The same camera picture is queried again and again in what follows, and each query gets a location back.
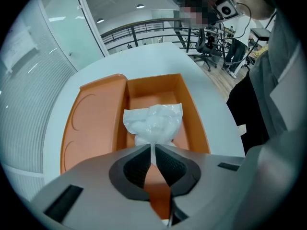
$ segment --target camera lens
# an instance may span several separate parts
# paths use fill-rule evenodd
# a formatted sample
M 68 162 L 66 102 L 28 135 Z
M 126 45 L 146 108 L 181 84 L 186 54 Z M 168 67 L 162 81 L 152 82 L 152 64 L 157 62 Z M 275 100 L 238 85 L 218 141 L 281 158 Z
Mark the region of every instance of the camera lens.
M 222 7 L 222 12 L 226 15 L 230 15 L 231 10 L 230 10 L 230 8 L 224 6 L 224 7 Z

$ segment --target white plastic bag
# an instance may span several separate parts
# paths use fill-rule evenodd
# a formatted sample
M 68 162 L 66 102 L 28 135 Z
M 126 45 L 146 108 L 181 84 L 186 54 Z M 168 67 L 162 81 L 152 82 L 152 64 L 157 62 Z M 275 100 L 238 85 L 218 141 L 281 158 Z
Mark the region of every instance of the white plastic bag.
M 131 134 L 136 134 L 136 146 L 151 144 L 151 163 L 155 162 L 155 144 L 171 143 L 182 121 L 182 105 L 154 105 L 149 108 L 125 110 L 123 123 Z

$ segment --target ribbed wall panel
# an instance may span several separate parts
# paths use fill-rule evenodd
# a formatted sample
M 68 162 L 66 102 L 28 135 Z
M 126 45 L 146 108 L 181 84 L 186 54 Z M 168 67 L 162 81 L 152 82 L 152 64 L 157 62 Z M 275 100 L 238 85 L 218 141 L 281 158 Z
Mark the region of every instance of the ribbed wall panel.
M 13 73 L 6 74 L 0 62 L 1 162 L 42 173 L 47 122 L 58 93 L 76 70 L 60 54 L 36 0 L 25 7 L 21 17 L 38 51 L 33 49 L 22 58 Z
M 5 171 L 5 173 L 15 192 L 29 201 L 45 185 L 43 178 L 25 176 L 8 171 Z

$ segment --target camera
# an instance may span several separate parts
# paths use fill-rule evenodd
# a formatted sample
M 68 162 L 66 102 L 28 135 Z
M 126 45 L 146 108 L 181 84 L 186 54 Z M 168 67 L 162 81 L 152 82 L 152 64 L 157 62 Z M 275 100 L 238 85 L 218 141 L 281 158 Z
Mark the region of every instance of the camera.
M 234 4 L 230 0 L 218 0 L 216 1 L 217 11 L 225 18 L 230 19 L 238 15 Z

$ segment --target black pants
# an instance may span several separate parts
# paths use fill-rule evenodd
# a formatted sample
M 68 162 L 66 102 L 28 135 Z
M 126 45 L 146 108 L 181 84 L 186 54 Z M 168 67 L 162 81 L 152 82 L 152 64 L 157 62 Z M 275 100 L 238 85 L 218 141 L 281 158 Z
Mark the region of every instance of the black pants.
M 246 125 L 246 133 L 241 136 L 245 154 L 250 148 L 262 145 L 269 139 L 249 72 L 230 92 L 227 106 L 236 125 Z
M 229 52 L 226 56 L 226 62 L 230 63 L 232 56 L 234 57 L 232 62 L 238 62 L 241 59 L 243 59 L 245 52 L 246 52 L 247 46 L 240 42 L 239 40 L 233 39 L 232 44 L 230 46 Z M 229 65 L 229 70 L 232 72 L 235 72 L 236 68 L 238 67 L 240 63 L 236 63 L 233 65 Z

